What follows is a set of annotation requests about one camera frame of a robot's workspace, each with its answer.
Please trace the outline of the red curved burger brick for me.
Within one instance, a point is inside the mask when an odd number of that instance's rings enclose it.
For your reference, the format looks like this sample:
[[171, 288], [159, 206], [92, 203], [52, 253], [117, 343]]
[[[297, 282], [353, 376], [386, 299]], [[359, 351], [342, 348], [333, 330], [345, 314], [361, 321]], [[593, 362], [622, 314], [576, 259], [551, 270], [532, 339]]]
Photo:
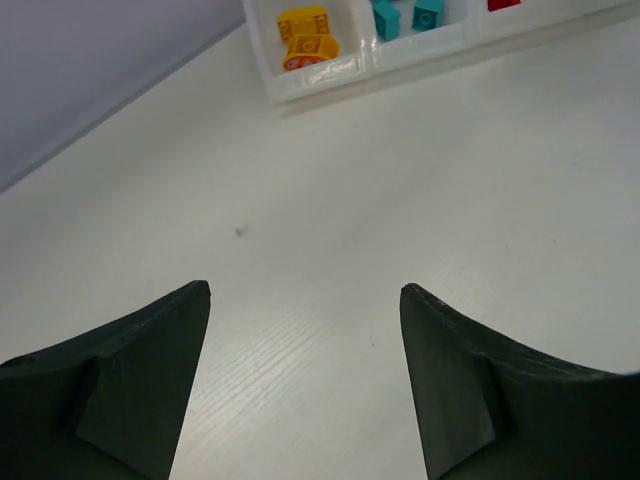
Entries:
[[495, 12], [505, 8], [519, 5], [521, 0], [488, 0], [487, 8], [489, 12]]

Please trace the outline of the yellow rounded lego brick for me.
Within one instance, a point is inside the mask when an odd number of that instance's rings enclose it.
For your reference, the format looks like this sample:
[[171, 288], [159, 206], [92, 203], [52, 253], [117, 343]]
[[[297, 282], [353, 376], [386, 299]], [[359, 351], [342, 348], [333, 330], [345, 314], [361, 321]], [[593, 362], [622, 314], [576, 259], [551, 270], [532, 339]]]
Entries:
[[298, 34], [286, 43], [287, 51], [282, 62], [285, 71], [337, 58], [340, 54], [338, 41], [330, 34]]

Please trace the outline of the burger printed lego stack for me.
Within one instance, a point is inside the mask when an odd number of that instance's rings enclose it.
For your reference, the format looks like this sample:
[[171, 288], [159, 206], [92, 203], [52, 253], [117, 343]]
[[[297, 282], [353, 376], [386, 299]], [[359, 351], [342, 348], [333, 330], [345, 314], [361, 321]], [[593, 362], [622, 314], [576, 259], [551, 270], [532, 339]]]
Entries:
[[328, 12], [321, 5], [285, 10], [277, 17], [277, 26], [283, 43], [295, 35], [330, 34]]

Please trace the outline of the small teal lego brick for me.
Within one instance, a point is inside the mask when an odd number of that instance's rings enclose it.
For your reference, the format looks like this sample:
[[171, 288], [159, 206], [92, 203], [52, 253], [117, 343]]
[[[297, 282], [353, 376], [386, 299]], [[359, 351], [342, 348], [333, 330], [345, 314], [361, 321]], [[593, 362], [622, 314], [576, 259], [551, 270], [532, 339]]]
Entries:
[[375, 28], [383, 41], [392, 41], [400, 34], [401, 13], [390, 2], [372, 3]]

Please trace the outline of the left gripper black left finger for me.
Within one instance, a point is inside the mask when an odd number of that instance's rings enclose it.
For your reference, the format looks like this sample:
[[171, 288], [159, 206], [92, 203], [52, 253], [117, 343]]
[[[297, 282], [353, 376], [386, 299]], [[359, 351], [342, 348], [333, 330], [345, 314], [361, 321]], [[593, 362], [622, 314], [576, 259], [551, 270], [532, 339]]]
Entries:
[[168, 478], [210, 309], [209, 284], [192, 281], [2, 363], [2, 478]]

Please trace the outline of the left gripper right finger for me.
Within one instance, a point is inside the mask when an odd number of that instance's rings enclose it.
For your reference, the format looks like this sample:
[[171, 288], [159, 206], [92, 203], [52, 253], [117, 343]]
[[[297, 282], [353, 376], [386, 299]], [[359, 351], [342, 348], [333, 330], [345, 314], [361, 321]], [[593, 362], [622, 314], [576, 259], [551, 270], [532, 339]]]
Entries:
[[523, 345], [416, 284], [400, 325], [431, 479], [635, 479], [639, 376]]

